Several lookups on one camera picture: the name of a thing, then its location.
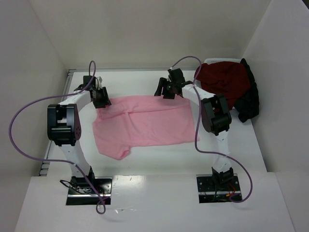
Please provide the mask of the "pink t-shirt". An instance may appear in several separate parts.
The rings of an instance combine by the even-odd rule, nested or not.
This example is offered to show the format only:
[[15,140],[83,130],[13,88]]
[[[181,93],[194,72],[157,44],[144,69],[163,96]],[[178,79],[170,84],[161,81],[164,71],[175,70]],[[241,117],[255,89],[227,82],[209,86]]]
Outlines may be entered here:
[[190,101],[154,96],[111,99],[111,106],[97,109],[93,134],[98,152],[115,160],[133,147],[191,143],[195,126]]

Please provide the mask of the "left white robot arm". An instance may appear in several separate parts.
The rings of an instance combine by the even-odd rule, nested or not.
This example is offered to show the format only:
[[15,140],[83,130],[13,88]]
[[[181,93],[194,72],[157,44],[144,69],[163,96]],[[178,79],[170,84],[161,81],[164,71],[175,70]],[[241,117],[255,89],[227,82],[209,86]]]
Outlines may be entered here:
[[95,176],[90,164],[86,161],[80,145],[82,126],[79,111],[89,103],[96,109],[111,105],[106,87],[102,86],[102,78],[85,75],[83,83],[59,104],[51,104],[47,108],[47,135],[59,146],[66,161],[71,164],[73,188],[91,188],[95,184]]

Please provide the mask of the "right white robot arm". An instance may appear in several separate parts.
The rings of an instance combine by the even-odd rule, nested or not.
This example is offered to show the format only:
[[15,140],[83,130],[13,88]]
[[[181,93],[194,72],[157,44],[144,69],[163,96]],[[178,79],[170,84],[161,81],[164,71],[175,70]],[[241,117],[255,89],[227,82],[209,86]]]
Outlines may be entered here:
[[227,100],[223,94],[209,93],[185,81],[181,69],[168,69],[168,78],[161,77],[155,96],[174,99],[175,96],[190,100],[199,106],[198,123],[216,140],[217,151],[212,165],[212,181],[217,190],[223,189],[232,180],[234,171],[228,159],[228,131],[232,121]]

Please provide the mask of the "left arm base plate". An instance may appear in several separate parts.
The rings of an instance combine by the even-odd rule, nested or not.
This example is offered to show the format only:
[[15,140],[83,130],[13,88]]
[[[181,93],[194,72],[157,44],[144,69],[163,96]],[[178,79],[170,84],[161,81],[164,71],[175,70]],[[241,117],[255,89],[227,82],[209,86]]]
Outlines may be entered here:
[[[99,197],[96,192],[85,182],[60,180],[60,183],[68,188],[66,205],[96,205]],[[96,177],[93,186],[100,196],[104,199],[106,205],[111,204],[112,178]]]

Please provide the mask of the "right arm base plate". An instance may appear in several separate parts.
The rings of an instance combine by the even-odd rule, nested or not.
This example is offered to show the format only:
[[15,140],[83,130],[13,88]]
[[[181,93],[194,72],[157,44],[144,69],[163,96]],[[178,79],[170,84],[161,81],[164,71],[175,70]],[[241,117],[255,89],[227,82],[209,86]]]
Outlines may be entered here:
[[199,203],[227,203],[232,200],[241,201],[242,194],[238,176],[235,174],[232,180],[222,187],[216,187],[212,176],[197,175],[197,190]]

